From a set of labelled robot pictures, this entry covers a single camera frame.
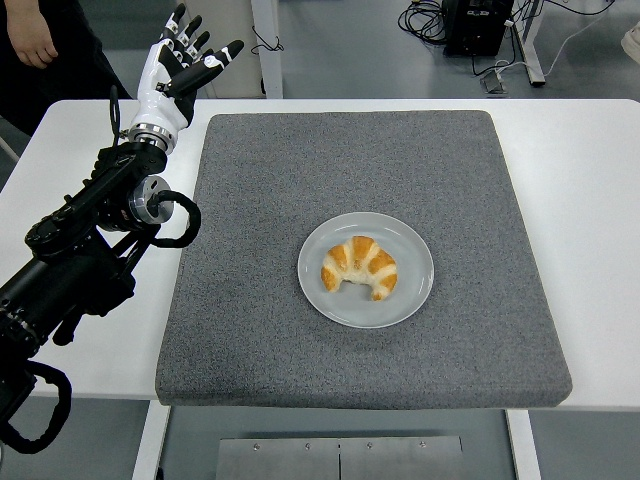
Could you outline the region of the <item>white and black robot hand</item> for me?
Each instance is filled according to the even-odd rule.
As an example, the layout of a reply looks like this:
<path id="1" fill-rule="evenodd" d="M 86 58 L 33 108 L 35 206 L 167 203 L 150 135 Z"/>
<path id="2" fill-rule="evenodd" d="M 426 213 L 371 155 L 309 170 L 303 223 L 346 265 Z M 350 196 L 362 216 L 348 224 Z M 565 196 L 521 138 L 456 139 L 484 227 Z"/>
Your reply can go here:
<path id="1" fill-rule="evenodd" d="M 175 138 L 192 121 L 197 91 L 222 74 L 244 48 L 241 40 L 217 51 L 207 48 L 209 33 L 199 30 L 202 18 L 196 16 L 182 28 L 185 13 L 186 6 L 178 5 L 150 47 L 138 85 L 140 108 L 132 129 L 152 125 Z"/>

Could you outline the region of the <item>person's hand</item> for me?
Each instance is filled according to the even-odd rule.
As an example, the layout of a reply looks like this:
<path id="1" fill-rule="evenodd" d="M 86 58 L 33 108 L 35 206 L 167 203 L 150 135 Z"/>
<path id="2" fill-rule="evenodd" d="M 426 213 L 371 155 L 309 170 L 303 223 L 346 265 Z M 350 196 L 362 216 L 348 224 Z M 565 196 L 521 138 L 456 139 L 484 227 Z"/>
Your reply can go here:
<path id="1" fill-rule="evenodd" d="M 19 60 L 29 67 L 46 69 L 58 56 L 46 24 L 12 26 L 9 38 Z"/>

